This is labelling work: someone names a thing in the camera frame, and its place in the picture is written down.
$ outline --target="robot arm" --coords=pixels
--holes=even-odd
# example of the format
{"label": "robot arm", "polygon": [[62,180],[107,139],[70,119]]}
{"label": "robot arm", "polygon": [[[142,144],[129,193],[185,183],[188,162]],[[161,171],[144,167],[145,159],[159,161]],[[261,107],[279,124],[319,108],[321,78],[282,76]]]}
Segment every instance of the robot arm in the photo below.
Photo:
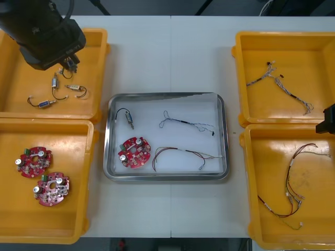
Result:
{"label": "robot arm", "polygon": [[19,45],[26,62],[38,70],[60,63],[76,72],[75,53],[86,44],[84,33],[70,19],[74,0],[65,18],[50,0],[0,0],[0,28]]}

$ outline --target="cable bundle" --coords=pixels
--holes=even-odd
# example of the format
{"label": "cable bundle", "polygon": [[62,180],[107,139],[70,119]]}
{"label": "cable bundle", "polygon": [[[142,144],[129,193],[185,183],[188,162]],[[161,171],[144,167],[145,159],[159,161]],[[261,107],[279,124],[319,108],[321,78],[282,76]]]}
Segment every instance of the cable bundle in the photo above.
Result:
{"label": "cable bundle", "polygon": [[267,62],[267,70],[265,72],[265,74],[263,76],[261,76],[260,78],[250,82],[250,83],[247,83],[247,86],[250,86],[266,77],[272,77],[274,78],[274,81],[276,83],[276,85],[282,89],[286,94],[290,95],[291,97],[297,99],[298,101],[300,101],[301,103],[304,104],[304,106],[306,107],[306,112],[304,113],[304,115],[310,113],[313,109],[314,109],[314,106],[311,104],[311,103],[307,103],[305,101],[303,101],[302,99],[300,99],[299,97],[293,95],[292,93],[290,93],[285,87],[284,85],[282,84],[280,78],[284,78],[284,76],[281,74],[279,77],[275,77],[275,76],[272,76],[271,73],[276,70],[277,68],[272,68],[272,63],[270,62]]}
{"label": "cable bundle", "polygon": [[[266,208],[267,208],[271,213],[273,213],[273,214],[274,214],[275,216],[277,216],[283,223],[285,223],[287,226],[289,226],[290,228],[292,228],[292,229],[294,229],[294,230],[299,230],[299,229],[303,226],[303,223],[300,222],[299,227],[293,227],[293,226],[291,226],[290,224],[288,224],[286,221],[284,221],[283,218],[287,218],[287,217],[289,217],[289,216],[295,214],[295,213],[299,210],[299,208],[300,208],[300,206],[301,206],[301,204],[302,204],[302,200],[303,200],[305,197],[302,196],[302,195],[300,195],[300,194],[298,194],[298,193],[296,193],[296,192],[293,190],[293,188],[292,188],[292,186],[290,185],[290,183],[289,183],[289,178],[290,178],[290,176],[289,176],[289,171],[290,171],[290,169],[291,169],[291,167],[292,167],[292,165],[293,165],[293,162],[294,162],[295,158],[296,158],[299,154],[301,154],[301,153],[310,153],[310,154],[316,154],[316,155],[323,155],[323,156],[327,156],[327,157],[330,158],[330,155],[329,155],[329,154],[315,153],[315,152],[310,152],[310,151],[304,151],[304,152],[302,152],[302,150],[303,150],[305,147],[307,147],[307,146],[313,146],[313,147],[318,148],[318,146],[317,146],[316,144],[314,144],[314,143],[308,143],[308,144],[306,144],[306,145],[303,145],[303,146],[299,147],[299,148],[295,151],[295,153],[293,154],[293,156],[292,156],[292,158],[291,158],[291,160],[290,160],[290,162],[289,162],[288,169],[287,169],[286,179],[285,179],[285,195],[286,195],[286,197],[288,198],[289,203],[291,204],[291,211],[290,211],[290,213],[289,213],[289,214],[278,214],[278,213],[275,213],[275,212],[270,208],[270,206],[269,206],[268,204],[266,204],[265,201],[258,195],[258,199],[259,199],[259,200],[266,206]],[[297,202],[297,208],[296,208],[296,210],[293,211],[293,202],[294,202],[294,201]]]}
{"label": "cable bundle", "polygon": [[206,159],[222,158],[222,156],[215,157],[215,156],[209,155],[207,153],[195,152],[195,151],[190,151],[190,150],[183,150],[183,149],[178,149],[176,147],[170,147],[170,146],[163,146],[163,147],[159,147],[159,148],[156,149],[155,157],[152,160],[152,169],[154,169],[155,172],[157,172],[156,171],[156,165],[155,165],[157,163],[157,157],[158,157],[158,155],[160,155],[162,152],[164,152],[166,150],[178,150],[178,151],[189,152],[189,153],[193,153],[196,156],[202,158],[204,163],[199,167],[199,170],[203,169],[204,165],[206,164]]}

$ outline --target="white table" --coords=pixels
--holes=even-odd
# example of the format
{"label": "white table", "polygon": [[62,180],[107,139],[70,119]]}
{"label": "white table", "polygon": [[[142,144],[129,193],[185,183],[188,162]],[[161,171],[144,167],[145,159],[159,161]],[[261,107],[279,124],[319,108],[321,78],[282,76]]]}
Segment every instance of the white table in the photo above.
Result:
{"label": "white table", "polygon": [[335,18],[75,17],[105,28],[102,105],[117,93],[216,92],[226,103],[231,172],[221,182],[116,183],[102,169],[104,135],[91,167],[86,237],[247,237],[247,183],[231,47],[241,30],[335,31]]}

